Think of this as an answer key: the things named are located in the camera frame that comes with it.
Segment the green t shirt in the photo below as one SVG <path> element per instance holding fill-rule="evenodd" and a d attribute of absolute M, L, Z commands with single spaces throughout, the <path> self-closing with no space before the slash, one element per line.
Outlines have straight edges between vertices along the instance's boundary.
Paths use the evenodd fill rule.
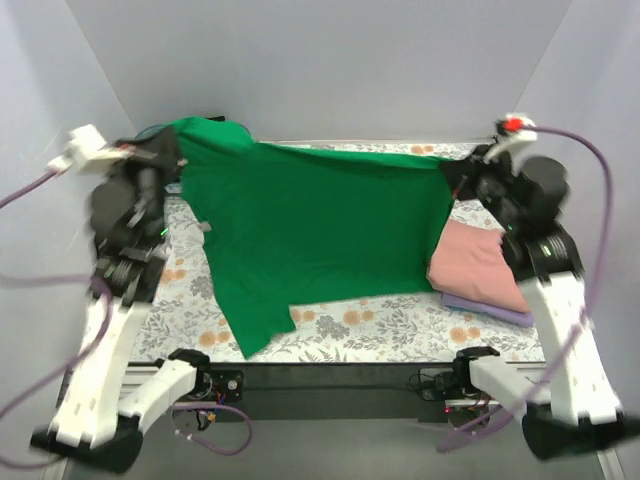
<path fill-rule="evenodd" d="M 452 210 L 441 159 L 302 149 L 240 125 L 172 125 L 183 199 L 209 225 L 213 293 L 251 357 L 295 325 L 293 305 L 427 292 Z"/>

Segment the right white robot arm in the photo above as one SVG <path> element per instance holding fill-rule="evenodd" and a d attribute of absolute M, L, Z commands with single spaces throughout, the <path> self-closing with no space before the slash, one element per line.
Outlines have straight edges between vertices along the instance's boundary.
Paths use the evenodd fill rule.
<path fill-rule="evenodd" d="M 502 255 L 533 315 L 547 370 L 528 380 L 494 348 L 469 347 L 453 361 L 456 380 L 518 420 L 543 461 L 637 438 L 639 418 L 625 413 L 601 363 L 576 243 L 558 220 L 569 191 L 564 166 L 532 156 L 514 172 L 508 152 L 490 151 L 477 146 L 441 169 L 456 193 L 479 200 L 503 227 Z"/>

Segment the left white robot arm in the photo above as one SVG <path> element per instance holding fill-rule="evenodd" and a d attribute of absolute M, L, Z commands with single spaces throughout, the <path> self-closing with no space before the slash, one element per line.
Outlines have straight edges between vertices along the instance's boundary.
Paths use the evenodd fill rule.
<path fill-rule="evenodd" d="M 120 397 L 130 355 L 148 317 L 166 258 L 166 187 L 185 164 L 176 132 L 107 143 L 93 125 L 70 134 L 80 170 L 103 181 L 88 200 L 95 267 L 87 292 L 86 330 L 55 415 L 31 436 L 32 448 L 97 470 L 123 474 L 144 434 L 180 397 L 203 385 L 205 359 L 177 353 L 126 399 Z"/>

